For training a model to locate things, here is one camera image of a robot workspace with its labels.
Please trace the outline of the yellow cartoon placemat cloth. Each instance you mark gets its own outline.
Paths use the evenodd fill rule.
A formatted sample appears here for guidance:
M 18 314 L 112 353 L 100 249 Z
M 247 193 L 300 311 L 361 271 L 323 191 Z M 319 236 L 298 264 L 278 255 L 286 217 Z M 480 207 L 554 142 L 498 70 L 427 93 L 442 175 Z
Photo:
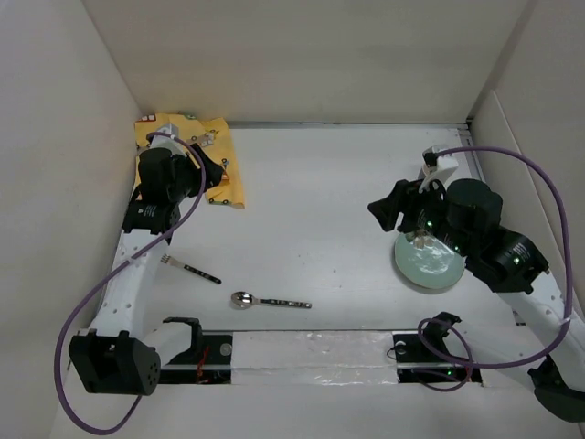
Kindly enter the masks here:
M 244 187 L 241 182 L 239 163 L 227 122 L 223 118 L 200 121 L 190 114 L 155 113 L 134 123 L 136 145 L 141 151 L 148 147 L 146 136 L 151 132 L 172 132 L 173 135 L 193 144 L 201 136 L 205 139 L 202 149 L 216 164 L 223 167 L 221 182 L 210 188 L 205 196 L 209 204 L 245 208 Z

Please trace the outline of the green floral plate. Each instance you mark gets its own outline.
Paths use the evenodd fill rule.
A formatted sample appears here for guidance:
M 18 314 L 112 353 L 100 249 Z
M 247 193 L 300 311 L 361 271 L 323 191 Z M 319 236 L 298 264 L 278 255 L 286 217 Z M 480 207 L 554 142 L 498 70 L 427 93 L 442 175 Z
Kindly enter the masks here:
M 394 262 L 412 283 L 428 290 L 450 288 L 463 276 L 464 259 L 426 232 L 400 233 Z

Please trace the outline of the black handled fork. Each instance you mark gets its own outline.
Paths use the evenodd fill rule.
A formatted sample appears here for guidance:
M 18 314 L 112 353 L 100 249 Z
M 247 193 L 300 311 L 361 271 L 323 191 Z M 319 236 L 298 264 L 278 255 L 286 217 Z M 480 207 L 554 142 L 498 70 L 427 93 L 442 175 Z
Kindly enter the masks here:
M 201 270 L 198 270 L 197 268 L 188 265 L 186 263 L 183 263 L 181 261 L 179 261 L 177 258 L 172 257 L 169 254 L 164 254 L 161 258 L 161 262 L 170 266 L 173 266 L 175 268 L 178 268 L 180 270 L 184 270 L 187 271 L 189 273 L 192 273 L 200 278 L 203 278 L 213 284 L 222 284 L 222 281 L 217 278 L 216 276 L 213 276 L 209 273 L 203 272 Z

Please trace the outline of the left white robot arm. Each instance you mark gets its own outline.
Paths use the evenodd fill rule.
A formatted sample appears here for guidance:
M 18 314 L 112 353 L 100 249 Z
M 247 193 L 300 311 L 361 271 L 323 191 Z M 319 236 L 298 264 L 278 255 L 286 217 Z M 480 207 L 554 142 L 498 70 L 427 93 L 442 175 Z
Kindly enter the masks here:
M 69 343 L 69 356 L 89 393 L 147 396 L 163 366 L 179 358 L 190 363 L 203 354 L 203 335 L 194 317 L 168 317 L 144 332 L 144 313 L 154 278 L 180 221 L 180 203 L 217 186 L 223 168 L 200 145 L 194 156 L 164 140 L 138 156 L 140 181 L 122 223 L 114 262 L 128 266 L 107 284 L 101 308 L 86 335 Z

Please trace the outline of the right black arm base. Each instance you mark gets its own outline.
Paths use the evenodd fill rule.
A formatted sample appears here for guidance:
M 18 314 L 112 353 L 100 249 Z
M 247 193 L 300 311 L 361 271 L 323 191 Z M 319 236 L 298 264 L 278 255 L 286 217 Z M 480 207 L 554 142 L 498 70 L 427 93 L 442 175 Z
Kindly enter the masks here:
M 452 384 L 465 382 L 467 368 L 447 363 L 420 342 L 414 330 L 392 332 L 393 346 L 387 356 L 396 362 L 400 384 Z

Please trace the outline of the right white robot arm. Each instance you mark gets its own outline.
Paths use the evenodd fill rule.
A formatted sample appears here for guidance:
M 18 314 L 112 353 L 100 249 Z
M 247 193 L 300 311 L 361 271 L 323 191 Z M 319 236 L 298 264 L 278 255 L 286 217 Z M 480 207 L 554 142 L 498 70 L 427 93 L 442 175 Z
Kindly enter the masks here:
M 455 357 L 462 320 L 442 312 L 419 323 L 431 359 L 468 369 L 494 369 L 522 383 L 550 413 L 584 421 L 584 322 L 562 294 L 548 262 L 526 236 L 501 226 L 502 198 L 484 182 L 400 180 L 388 196 L 368 204 L 383 231 L 424 230 L 464 258 L 465 268 L 515 311 L 543 345 L 536 354 L 489 341 L 479 332 Z

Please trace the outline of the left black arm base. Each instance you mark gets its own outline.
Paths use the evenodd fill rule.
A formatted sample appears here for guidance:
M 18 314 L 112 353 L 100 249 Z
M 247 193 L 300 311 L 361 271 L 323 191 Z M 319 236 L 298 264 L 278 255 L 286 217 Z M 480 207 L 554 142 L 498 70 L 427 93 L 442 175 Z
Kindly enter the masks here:
M 163 366 L 160 384 L 224 385 L 231 383 L 233 334 L 203 334 L 197 352 L 187 351 Z

